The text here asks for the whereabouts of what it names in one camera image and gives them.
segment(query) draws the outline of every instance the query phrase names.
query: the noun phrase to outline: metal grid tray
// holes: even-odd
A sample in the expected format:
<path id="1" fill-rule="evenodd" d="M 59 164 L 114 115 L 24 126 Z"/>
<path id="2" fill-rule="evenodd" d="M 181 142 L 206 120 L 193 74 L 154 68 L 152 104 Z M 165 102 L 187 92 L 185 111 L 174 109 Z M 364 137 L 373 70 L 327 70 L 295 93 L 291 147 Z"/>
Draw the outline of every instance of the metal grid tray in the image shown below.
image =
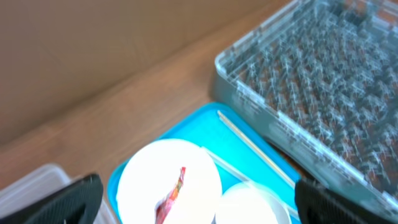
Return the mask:
<path id="1" fill-rule="evenodd" d="M 217 56 L 214 89 L 323 184 L 395 220 L 397 12 L 293 1 Z"/>

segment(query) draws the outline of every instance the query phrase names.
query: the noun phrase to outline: beige wall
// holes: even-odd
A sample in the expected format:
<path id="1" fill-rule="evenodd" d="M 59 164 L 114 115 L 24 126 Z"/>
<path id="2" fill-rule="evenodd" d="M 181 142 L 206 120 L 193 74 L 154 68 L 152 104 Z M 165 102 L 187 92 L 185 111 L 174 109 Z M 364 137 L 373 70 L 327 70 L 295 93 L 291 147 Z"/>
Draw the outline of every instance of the beige wall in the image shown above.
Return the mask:
<path id="1" fill-rule="evenodd" d="M 0 144 L 265 3 L 1 1 Z"/>

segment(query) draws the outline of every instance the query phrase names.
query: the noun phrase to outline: black plastic piece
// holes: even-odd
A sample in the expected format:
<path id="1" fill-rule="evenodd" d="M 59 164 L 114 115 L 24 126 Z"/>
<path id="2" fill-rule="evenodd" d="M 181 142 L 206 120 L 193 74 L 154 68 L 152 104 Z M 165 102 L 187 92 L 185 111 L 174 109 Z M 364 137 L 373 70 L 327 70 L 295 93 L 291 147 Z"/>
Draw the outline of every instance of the black plastic piece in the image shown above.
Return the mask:
<path id="1" fill-rule="evenodd" d="M 91 174 L 0 219 L 0 224 L 92 224 L 102 196 L 101 179 L 98 174 Z"/>
<path id="2" fill-rule="evenodd" d="M 296 183 L 295 203 L 302 224 L 392 223 L 308 179 Z"/>

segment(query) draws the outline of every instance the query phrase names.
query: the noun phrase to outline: wooden surface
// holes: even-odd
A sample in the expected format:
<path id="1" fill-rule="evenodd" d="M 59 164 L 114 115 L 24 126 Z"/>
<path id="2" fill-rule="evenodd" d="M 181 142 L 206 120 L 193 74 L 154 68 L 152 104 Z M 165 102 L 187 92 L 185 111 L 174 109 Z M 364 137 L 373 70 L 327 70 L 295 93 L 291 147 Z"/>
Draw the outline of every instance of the wooden surface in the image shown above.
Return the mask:
<path id="1" fill-rule="evenodd" d="M 98 172 L 106 185 L 120 163 L 212 101 L 216 55 L 286 3 L 271 1 L 1 147 L 0 189 L 49 162 L 72 177 Z"/>
<path id="2" fill-rule="evenodd" d="M 0 144 L 267 4 L 0 2 Z"/>

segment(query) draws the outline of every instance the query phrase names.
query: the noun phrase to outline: wire mesh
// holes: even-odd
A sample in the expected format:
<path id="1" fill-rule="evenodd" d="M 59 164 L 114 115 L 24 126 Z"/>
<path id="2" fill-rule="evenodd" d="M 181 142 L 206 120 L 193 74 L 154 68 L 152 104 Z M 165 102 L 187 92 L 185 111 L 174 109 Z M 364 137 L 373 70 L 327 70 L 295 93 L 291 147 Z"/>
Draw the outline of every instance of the wire mesh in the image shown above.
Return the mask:
<path id="1" fill-rule="evenodd" d="M 229 81 L 250 87 L 395 198 L 397 11 L 382 1 L 310 1 L 223 62 Z"/>

